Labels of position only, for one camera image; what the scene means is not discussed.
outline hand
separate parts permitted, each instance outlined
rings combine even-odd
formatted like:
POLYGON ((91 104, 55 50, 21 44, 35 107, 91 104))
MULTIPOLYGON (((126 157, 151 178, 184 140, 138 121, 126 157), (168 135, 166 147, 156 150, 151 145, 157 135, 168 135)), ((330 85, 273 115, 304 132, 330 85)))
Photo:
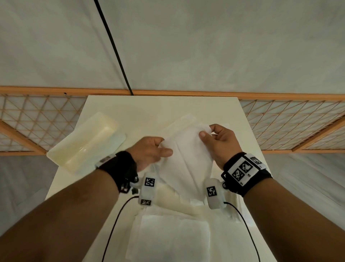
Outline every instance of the hand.
POLYGON ((210 125, 210 128, 216 134, 210 136, 205 131, 201 131, 199 137, 219 168, 224 170, 225 163, 237 153, 241 153, 242 149, 232 130, 218 124, 210 125))
POLYGON ((144 170, 149 164, 159 161, 161 157, 172 156, 172 149, 158 148, 162 141, 164 141, 162 137, 143 137, 132 147, 126 149, 137 164, 137 172, 144 170))

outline black cable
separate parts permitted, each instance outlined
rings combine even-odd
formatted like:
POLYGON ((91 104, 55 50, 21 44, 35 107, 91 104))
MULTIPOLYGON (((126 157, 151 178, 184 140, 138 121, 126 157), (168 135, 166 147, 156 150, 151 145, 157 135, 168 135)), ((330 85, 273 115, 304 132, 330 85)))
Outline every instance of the black cable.
POLYGON ((254 247, 255 247, 256 253, 258 254, 258 259, 259 259, 259 262, 260 262, 260 256, 259 256, 258 249, 256 248, 256 245, 255 245, 255 243, 254 243, 252 234, 250 233, 249 228, 248 228, 248 226, 247 226, 247 223, 246 223, 246 221, 244 220, 242 214, 240 213, 240 211, 238 211, 238 209, 237 209, 233 204, 231 204, 231 203, 229 203, 229 202, 224 202, 224 204, 231 205, 234 209, 236 209, 236 211, 237 211, 237 212, 239 213, 239 215, 242 217, 242 220, 243 220, 244 224, 246 225, 246 228, 247 228, 247 230, 248 230, 249 236, 250 236, 250 238, 252 239, 253 245, 254 245, 254 247))
POLYGON ((98 13, 99 13, 99 16, 101 17, 102 22, 103 22, 103 25, 104 25, 104 27, 106 28, 106 31, 107 31, 107 33, 108 33, 109 40, 110 40, 110 42, 111 42, 112 48, 114 49, 114 52, 115 52, 117 61, 119 62, 119 65, 120 65, 122 74, 123 74, 123 76, 124 76, 124 79, 125 79, 125 81, 126 81, 128 90, 130 91, 130 94, 131 94, 131 95, 134 95, 132 89, 131 89, 130 86, 129 86, 129 83, 128 83, 128 80, 127 80, 127 77, 126 77, 126 73, 125 73, 124 67, 122 66, 122 63, 121 63, 121 59, 120 59, 119 53, 117 52, 117 49, 116 49, 116 46, 115 46, 115 43, 114 43, 114 39, 112 38, 112 35, 111 35, 110 29, 109 29, 109 27, 108 27, 107 21, 106 21, 106 19, 105 19, 105 17, 104 17, 104 14, 103 14, 103 12, 102 12, 102 8, 101 8, 101 6, 99 5, 98 0, 93 0, 93 1, 95 2, 95 5, 96 5, 97 10, 98 10, 98 13))
POLYGON ((116 218, 116 220, 115 220, 114 225, 112 226, 112 229, 111 229, 111 232, 110 232, 110 235, 109 235, 109 238, 108 238, 108 242, 107 242, 107 245, 106 245, 106 249, 104 250, 104 253, 103 253, 102 262, 104 261, 104 257, 105 257, 105 255, 106 255, 106 251, 107 251, 107 248, 108 248, 108 245, 109 245, 109 241, 110 241, 110 238, 111 238, 111 234, 112 234, 112 232, 114 231, 114 227, 115 227, 115 225, 116 225, 117 220, 119 219, 119 216, 120 216, 120 214, 121 214, 121 211, 122 211, 122 209, 125 207, 125 205, 126 205, 131 199, 134 199, 134 198, 139 198, 139 196, 134 196, 134 197, 131 197, 130 199, 128 199, 128 200, 126 201, 126 203, 124 203, 124 205, 123 205, 122 208, 120 209, 119 213, 117 214, 117 218, 116 218))

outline person's left hand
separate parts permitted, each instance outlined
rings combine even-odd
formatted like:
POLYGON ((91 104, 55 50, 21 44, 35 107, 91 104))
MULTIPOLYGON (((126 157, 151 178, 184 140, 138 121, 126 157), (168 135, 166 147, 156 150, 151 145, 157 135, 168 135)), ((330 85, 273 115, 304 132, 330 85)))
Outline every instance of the person's left hand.
POLYGON ((162 137, 143 137, 126 149, 137 164, 137 172, 144 170, 149 164, 159 161, 161 157, 172 156, 172 149, 158 148, 162 141, 164 141, 162 137))

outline person's left forearm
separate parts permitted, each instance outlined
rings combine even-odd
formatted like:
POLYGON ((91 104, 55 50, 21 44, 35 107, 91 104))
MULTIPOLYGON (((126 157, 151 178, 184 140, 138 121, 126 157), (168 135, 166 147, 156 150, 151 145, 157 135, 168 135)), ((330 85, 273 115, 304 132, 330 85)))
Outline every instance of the person's left forearm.
POLYGON ((95 170, 43 202, 0 237, 0 261, 82 261, 119 196, 95 170))

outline person's right forearm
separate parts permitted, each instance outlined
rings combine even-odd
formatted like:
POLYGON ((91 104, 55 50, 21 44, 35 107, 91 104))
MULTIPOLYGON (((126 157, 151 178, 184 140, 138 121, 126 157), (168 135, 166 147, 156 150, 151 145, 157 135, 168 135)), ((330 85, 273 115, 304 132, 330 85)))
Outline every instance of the person's right forearm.
POLYGON ((345 261, 345 231, 274 179, 255 185, 244 202, 277 261, 345 261))

